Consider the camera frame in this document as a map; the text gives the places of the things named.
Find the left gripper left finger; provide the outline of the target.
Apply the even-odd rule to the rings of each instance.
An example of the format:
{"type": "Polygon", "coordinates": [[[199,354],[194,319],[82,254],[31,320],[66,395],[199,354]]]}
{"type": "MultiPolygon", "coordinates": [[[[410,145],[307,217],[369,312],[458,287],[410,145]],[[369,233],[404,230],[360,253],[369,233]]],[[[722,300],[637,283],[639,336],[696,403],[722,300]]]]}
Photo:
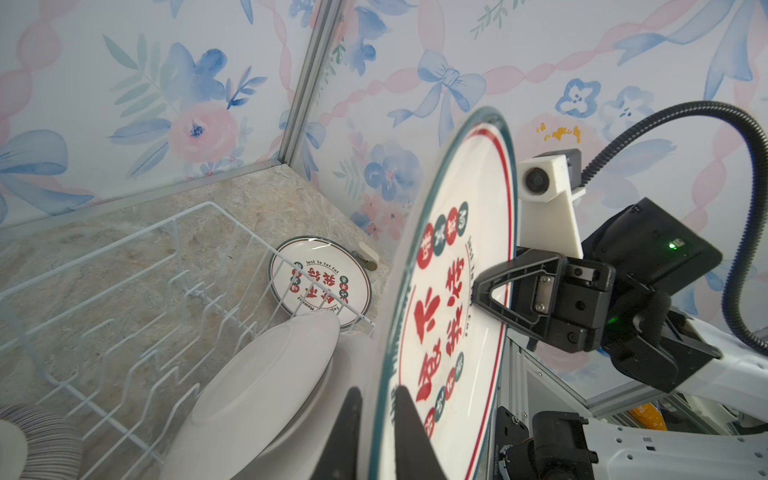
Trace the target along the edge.
{"type": "Polygon", "coordinates": [[[350,388],[311,480],[356,479],[362,405],[360,389],[350,388]]]}

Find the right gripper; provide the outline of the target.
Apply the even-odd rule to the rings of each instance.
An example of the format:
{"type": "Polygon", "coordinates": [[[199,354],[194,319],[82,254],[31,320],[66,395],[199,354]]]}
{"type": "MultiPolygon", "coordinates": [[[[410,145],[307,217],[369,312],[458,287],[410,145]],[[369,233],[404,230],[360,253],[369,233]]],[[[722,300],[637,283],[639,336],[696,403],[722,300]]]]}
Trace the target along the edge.
{"type": "Polygon", "coordinates": [[[607,263],[519,248],[475,279],[472,304],[566,353],[590,352],[600,346],[615,279],[607,263]]]}

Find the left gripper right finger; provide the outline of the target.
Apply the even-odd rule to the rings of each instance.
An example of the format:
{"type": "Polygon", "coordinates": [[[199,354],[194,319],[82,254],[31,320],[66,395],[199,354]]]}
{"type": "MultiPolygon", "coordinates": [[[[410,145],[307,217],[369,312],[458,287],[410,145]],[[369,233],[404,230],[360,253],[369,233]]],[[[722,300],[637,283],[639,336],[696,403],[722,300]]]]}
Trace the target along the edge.
{"type": "Polygon", "coordinates": [[[395,394],[395,464],[398,480],[445,480],[408,389],[400,385],[395,394]]]}

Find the plate with green rim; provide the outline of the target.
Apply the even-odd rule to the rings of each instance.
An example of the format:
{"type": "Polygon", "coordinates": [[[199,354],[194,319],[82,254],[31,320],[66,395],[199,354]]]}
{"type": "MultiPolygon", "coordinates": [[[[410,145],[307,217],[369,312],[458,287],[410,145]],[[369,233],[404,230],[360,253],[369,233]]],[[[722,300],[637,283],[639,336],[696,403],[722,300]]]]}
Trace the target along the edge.
{"type": "Polygon", "coordinates": [[[341,328],[364,320],[373,298],[362,264],[323,237],[299,236],[283,242],[272,255],[268,279],[288,314],[327,311],[337,316],[341,328]]]}

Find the plate with orange pattern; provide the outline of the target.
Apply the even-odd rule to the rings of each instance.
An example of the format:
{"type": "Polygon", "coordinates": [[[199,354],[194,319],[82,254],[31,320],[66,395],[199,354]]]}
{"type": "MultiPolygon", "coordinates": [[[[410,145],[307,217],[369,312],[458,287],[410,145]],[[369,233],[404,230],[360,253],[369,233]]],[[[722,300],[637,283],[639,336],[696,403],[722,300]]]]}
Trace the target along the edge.
{"type": "Polygon", "coordinates": [[[252,460],[238,479],[309,479],[320,459],[347,392],[365,383],[373,340],[359,331],[340,335],[332,360],[299,412],[252,460]]]}

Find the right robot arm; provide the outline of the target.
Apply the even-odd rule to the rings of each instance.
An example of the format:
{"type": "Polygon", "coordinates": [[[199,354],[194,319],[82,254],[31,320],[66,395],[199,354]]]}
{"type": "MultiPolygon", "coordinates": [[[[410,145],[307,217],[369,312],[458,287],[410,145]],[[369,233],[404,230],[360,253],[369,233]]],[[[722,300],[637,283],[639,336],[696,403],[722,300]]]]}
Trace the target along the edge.
{"type": "MultiPolygon", "coordinates": [[[[711,270],[718,251],[650,200],[608,220],[577,259],[521,248],[483,272],[472,302],[532,344],[601,350],[621,374],[664,393],[725,404],[765,420],[767,345],[740,315],[740,296],[767,216],[750,205],[723,290],[727,332],[676,310],[674,293],[711,270]]],[[[662,435],[544,411],[498,422],[498,479],[763,479],[767,437],[662,435]]]]}

